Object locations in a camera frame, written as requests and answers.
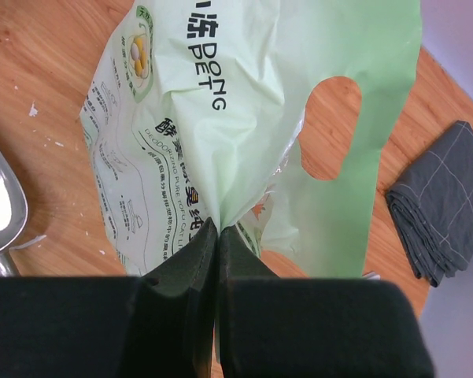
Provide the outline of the grey metal scoop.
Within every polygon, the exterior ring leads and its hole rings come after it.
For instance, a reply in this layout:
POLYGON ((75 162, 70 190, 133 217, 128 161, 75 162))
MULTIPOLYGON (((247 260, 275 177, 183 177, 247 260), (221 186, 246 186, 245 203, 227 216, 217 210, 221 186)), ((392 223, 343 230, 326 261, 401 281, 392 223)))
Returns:
POLYGON ((0 276, 17 276, 19 271, 9 249, 28 221, 28 201, 24 190, 0 151, 0 276))

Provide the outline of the white plastic bag clip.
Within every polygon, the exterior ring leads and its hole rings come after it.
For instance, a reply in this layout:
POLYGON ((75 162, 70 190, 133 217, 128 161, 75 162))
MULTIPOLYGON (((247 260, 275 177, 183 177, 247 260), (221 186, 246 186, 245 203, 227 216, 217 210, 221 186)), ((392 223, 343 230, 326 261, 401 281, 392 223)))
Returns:
POLYGON ((363 278, 366 280, 380 280, 381 276, 377 274, 376 272, 369 272, 365 275, 363 275, 363 278))

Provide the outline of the folded dark grey cloth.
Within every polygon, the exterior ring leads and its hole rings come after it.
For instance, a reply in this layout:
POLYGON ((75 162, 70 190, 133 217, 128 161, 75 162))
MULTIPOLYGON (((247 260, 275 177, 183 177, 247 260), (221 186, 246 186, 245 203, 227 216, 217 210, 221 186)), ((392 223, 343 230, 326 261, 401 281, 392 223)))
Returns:
POLYGON ((386 192, 416 278, 437 287, 473 255, 473 129, 453 123, 386 192))

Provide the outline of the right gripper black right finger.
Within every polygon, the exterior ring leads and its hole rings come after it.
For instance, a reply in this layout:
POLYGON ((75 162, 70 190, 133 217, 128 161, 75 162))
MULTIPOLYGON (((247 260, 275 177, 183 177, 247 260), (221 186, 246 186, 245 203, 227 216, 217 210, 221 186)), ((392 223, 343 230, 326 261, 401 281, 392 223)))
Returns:
POLYGON ((383 280, 281 278, 236 228, 219 241, 226 377, 431 377, 405 294, 383 280))

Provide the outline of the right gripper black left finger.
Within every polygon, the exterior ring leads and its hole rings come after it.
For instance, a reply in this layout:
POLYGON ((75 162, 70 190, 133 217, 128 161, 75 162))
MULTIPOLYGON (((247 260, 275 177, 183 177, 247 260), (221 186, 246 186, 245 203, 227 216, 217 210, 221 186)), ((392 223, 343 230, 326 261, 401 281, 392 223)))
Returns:
POLYGON ((0 377, 209 376, 217 239, 145 276, 0 278, 0 377))

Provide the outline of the green cat litter bag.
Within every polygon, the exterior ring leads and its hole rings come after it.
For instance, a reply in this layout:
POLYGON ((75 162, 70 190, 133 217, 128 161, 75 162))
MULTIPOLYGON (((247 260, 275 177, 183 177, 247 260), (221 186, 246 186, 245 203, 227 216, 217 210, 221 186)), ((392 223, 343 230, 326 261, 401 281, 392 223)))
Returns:
POLYGON ((360 276, 421 29, 417 1, 134 2, 79 114, 126 272, 152 271, 211 220, 310 276, 360 276), (335 77, 356 83, 360 112, 338 177, 316 180, 297 136, 335 77))

